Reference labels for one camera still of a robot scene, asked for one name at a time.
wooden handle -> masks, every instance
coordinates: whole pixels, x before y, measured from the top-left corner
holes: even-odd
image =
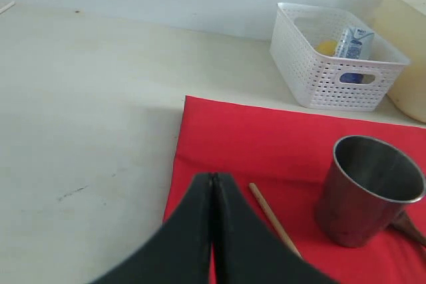
[[[259,203],[261,209],[263,210],[263,212],[265,213],[266,217],[268,218],[268,220],[271,222],[272,226],[274,227],[274,229],[278,233],[278,236],[280,237],[280,239],[297,256],[299,256],[301,259],[303,259],[302,256],[300,255],[300,252],[298,251],[298,249],[294,245],[293,241],[290,239],[290,237],[288,236],[288,234],[286,233],[286,231],[282,227],[280,221],[278,221],[277,217],[275,216],[275,214],[271,210],[271,207],[268,205],[268,203],[265,200],[265,198],[263,197],[262,193],[260,193],[258,187],[254,183],[250,183],[248,185],[248,187],[250,188],[250,191],[252,191],[254,197],[258,201],[258,203]]]
[[[392,226],[412,240],[426,247],[426,237],[415,227],[406,211],[402,211],[393,221]]]

yellow container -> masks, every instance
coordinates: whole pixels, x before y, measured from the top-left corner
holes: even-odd
[[[383,0],[373,28],[411,59],[388,96],[408,116],[426,122],[426,0]]]

table surface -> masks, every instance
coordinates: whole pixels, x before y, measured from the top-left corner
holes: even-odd
[[[0,282],[87,283],[159,227],[186,94],[301,107],[269,42],[66,9],[0,15]]]

white basket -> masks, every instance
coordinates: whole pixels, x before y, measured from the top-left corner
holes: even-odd
[[[373,111],[409,59],[377,33],[371,61],[334,58],[315,51],[339,41],[348,26],[369,27],[351,13],[325,7],[279,3],[271,55],[296,100],[308,108]],[[340,82],[344,73],[373,75],[369,84]]]

metal cup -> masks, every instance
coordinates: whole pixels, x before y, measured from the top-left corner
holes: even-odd
[[[334,144],[315,219],[336,243],[360,247],[425,193],[425,176],[402,151],[368,136],[345,136]]]

